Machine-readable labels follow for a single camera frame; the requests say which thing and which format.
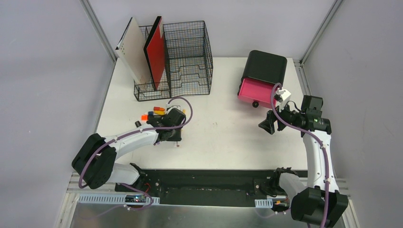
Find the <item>white panel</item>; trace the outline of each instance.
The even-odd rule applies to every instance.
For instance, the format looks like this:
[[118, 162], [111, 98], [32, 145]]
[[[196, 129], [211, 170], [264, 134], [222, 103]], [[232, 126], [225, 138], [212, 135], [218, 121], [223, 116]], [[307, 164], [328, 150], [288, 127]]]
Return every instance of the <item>white panel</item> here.
[[130, 17], [139, 25], [206, 21], [214, 57], [247, 57], [258, 49], [301, 58], [334, 0], [91, 0], [112, 46]]
[[305, 65], [362, 227], [401, 227], [402, 11], [401, 0], [344, 1]]
[[113, 63], [78, 0], [0, 5], [0, 227], [50, 228]]

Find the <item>black box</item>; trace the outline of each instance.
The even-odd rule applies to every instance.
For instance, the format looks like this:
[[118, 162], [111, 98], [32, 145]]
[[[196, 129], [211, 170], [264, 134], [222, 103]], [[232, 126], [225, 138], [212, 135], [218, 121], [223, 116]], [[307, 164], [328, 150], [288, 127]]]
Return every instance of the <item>black box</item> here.
[[253, 50], [249, 52], [241, 80], [248, 77], [272, 84], [283, 84], [286, 67], [285, 57]]

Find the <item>metal sheet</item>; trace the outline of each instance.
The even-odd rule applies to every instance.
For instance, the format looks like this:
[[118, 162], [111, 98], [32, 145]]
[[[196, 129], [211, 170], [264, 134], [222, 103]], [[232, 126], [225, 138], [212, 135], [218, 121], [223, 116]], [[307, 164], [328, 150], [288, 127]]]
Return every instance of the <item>metal sheet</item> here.
[[[306, 223], [294, 221], [290, 213], [274, 215], [270, 209], [197, 206], [154, 206], [144, 211], [127, 211], [113, 205], [78, 203], [71, 228], [306, 228]], [[343, 219], [335, 228], [344, 228]]]

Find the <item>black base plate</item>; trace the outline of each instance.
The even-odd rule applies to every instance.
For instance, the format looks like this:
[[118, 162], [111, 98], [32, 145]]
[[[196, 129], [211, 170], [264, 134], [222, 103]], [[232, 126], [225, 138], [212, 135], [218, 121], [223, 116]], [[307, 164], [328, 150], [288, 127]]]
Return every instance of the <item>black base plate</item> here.
[[[255, 200], [265, 199], [256, 185], [261, 185], [274, 170], [145, 170], [148, 193], [160, 198], [160, 204], [254, 207]], [[307, 171], [297, 171], [307, 177]], [[146, 191], [147, 185], [140, 190]], [[115, 191], [132, 192], [116, 185]]]

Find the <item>small toy piece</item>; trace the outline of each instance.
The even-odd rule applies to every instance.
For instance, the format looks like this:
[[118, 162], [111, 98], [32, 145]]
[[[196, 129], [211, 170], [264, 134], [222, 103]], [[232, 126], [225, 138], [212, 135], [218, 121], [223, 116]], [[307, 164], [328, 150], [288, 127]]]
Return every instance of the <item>small toy piece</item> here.
[[154, 111], [157, 115], [165, 115], [165, 111]]
[[154, 107], [154, 111], [165, 111], [165, 109], [161, 107]]

